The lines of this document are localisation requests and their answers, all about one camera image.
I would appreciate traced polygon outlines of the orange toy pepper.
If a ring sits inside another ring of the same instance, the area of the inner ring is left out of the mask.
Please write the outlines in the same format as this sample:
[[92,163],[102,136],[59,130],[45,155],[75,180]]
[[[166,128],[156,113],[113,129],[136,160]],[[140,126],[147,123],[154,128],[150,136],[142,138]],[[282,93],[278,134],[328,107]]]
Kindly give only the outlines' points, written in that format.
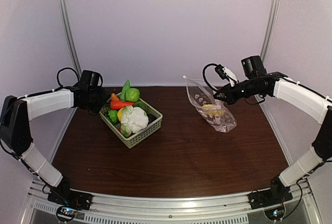
[[110,97],[110,101],[111,102],[119,102],[120,98],[115,93],[112,93],[111,97]]

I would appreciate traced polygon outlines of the red orange toy carrot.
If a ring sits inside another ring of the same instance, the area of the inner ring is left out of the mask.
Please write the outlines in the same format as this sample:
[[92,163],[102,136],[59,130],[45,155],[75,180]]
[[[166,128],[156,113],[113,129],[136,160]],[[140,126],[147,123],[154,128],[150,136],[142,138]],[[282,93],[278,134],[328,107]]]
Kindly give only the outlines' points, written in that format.
[[125,102],[125,101],[111,101],[110,109],[112,110],[120,110],[126,106],[133,106],[134,102]]

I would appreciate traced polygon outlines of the clear zip top bag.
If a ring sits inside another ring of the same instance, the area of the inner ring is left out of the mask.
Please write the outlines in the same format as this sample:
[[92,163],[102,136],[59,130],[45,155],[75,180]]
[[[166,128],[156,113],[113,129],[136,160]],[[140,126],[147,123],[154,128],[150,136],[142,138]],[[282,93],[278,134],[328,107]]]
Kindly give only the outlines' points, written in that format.
[[237,126],[237,121],[224,103],[213,98],[213,91],[203,79],[183,76],[190,104],[215,131],[228,133]]

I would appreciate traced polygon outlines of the green toy lime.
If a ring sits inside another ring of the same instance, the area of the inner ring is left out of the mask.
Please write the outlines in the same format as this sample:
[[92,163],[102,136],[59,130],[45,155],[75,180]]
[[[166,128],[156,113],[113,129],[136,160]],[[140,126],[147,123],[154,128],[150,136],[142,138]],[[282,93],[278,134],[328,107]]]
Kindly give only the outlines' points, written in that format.
[[125,100],[128,102],[137,102],[140,99],[140,91],[137,88],[129,88],[125,92]]

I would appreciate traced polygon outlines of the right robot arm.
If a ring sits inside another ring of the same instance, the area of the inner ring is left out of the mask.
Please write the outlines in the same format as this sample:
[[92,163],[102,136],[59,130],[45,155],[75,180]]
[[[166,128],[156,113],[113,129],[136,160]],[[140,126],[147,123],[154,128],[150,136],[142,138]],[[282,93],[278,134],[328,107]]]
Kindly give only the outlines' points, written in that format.
[[263,101],[271,97],[267,106],[276,103],[286,108],[277,111],[276,107],[272,107],[272,112],[279,115],[276,121],[282,134],[295,131],[290,135],[291,147],[296,144],[307,146],[301,147],[297,159],[271,180],[266,200],[277,204],[291,185],[311,175],[331,159],[331,98],[281,72],[266,71],[260,56],[247,57],[241,63],[246,76],[243,81],[228,67],[214,65],[218,76],[228,82],[214,90],[214,98],[233,105],[252,96],[259,96]]

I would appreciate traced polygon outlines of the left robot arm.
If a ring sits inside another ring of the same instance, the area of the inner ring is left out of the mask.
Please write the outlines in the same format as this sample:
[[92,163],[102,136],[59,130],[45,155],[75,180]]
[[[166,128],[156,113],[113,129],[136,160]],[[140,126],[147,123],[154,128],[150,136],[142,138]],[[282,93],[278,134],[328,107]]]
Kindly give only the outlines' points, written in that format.
[[72,204],[75,195],[70,190],[70,180],[38,149],[34,141],[35,121],[77,108],[91,115],[99,113],[110,97],[103,87],[103,76],[84,70],[76,79],[72,86],[60,82],[54,89],[23,96],[9,95],[1,112],[1,141],[6,145],[6,152],[49,186],[63,205]]

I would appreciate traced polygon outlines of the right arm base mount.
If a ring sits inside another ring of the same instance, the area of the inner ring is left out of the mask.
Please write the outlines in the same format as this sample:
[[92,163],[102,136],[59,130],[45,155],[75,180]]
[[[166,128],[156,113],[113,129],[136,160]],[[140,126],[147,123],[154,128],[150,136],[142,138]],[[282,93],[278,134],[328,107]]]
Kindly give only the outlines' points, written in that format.
[[290,186],[285,186],[278,176],[270,180],[270,188],[265,190],[253,190],[248,195],[251,209],[264,208],[281,204],[284,201],[292,200]]

